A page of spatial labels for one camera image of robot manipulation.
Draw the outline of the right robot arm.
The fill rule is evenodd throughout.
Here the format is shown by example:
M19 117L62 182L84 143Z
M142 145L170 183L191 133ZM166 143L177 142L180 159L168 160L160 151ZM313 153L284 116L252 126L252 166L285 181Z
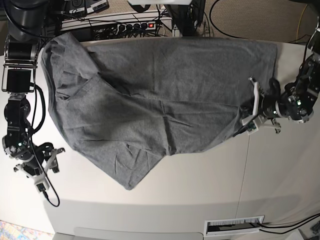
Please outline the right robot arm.
M1 1L1 10L8 20L1 90L9 93L4 108L7 131L2 139L3 149L11 158L22 161L14 171L32 179L40 191L49 188L48 170L59 172L56 156L64 151L49 142L35 145L32 136L44 121L41 120L37 127L28 121L31 112L28 93L37 91L41 106L45 106L43 91L36 85L36 71L39 52L49 39L44 30L49 4L48 0Z

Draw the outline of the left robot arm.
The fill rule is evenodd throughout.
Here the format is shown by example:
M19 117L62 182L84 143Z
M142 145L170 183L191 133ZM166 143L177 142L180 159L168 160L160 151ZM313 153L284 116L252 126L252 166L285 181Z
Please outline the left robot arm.
M313 116L313 107L320 96L320 25L305 45L302 63L294 82L289 82L281 92L278 80L269 80L269 91L263 92L261 85L253 78L252 110L241 120L242 127L233 135L243 132L249 135L260 128L271 128L281 132L277 118L286 118L295 123L306 123Z

